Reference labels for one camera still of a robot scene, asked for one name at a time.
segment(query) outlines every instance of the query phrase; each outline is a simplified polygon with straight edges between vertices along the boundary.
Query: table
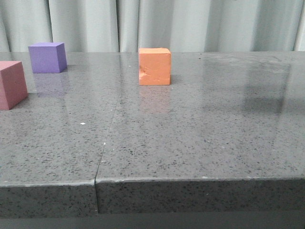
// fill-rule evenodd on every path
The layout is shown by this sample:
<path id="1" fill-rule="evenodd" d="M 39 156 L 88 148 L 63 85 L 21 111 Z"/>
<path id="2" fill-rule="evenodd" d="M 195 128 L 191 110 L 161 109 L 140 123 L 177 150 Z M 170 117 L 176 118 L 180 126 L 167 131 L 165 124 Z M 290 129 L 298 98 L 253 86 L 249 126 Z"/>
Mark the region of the table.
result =
<path id="1" fill-rule="evenodd" d="M 0 111 L 0 218 L 305 209 L 305 53 L 68 53 Z"/>

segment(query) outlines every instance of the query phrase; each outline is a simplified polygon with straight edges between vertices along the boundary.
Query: red cube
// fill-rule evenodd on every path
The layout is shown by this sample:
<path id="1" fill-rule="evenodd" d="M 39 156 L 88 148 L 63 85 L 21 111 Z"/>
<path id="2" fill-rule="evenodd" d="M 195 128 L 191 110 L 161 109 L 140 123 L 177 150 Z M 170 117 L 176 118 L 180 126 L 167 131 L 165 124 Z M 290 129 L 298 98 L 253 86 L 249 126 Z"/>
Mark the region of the red cube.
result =
<path id="1" fill-rule="evenodd" d="M 0 61 L 0 110 L 10 110 L 27 96 L 21 61 Z"/>

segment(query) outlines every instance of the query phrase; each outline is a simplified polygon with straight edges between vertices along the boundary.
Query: cube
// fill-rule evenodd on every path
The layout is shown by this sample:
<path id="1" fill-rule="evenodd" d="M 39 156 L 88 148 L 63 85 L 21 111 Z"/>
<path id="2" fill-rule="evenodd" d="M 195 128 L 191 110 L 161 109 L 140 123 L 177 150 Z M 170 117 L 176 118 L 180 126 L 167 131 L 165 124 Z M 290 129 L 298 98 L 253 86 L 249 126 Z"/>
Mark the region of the cube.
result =
<path id="1" fill-rule="evenodd" d="M 139 49 L 139 85 L 171 83 L 171 52 L 165 48 Z"/>
<path id="2" fill-rule="evenodd" d="M 0 61 L 0 110 L 10 110 L 27 96 L 21 61 Z"/>
<path id="3" fill-rule="evenodd" d="M 67 68 L 65 45 L 43 42 L 29 46 L 33 73 L 61 73 Z"/>

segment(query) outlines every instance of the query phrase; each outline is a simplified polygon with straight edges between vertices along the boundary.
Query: backdrop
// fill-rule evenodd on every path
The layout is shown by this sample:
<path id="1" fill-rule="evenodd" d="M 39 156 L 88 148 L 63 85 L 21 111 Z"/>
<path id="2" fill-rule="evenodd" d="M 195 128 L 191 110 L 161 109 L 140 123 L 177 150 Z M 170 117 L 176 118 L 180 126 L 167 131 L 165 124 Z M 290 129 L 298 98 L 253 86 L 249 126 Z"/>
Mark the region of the backdrop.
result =
<path id="1" fill-rule="evenodd" d="M 0 52 L 305 50 L 303 0 L 0 0 Z"/>

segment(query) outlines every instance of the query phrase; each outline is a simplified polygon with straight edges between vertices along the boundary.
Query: orange cube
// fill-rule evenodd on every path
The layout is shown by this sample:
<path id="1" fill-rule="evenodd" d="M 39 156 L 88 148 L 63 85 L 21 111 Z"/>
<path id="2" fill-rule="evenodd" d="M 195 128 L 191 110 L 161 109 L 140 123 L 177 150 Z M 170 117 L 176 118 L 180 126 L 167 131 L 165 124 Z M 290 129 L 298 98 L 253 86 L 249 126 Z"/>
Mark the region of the orange cube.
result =
<path id="1" fill-rule="evenodd" d="M 170 85 L 171 52 L 168 49 L 139 49 L 139 66 L 139 85 Z"/>

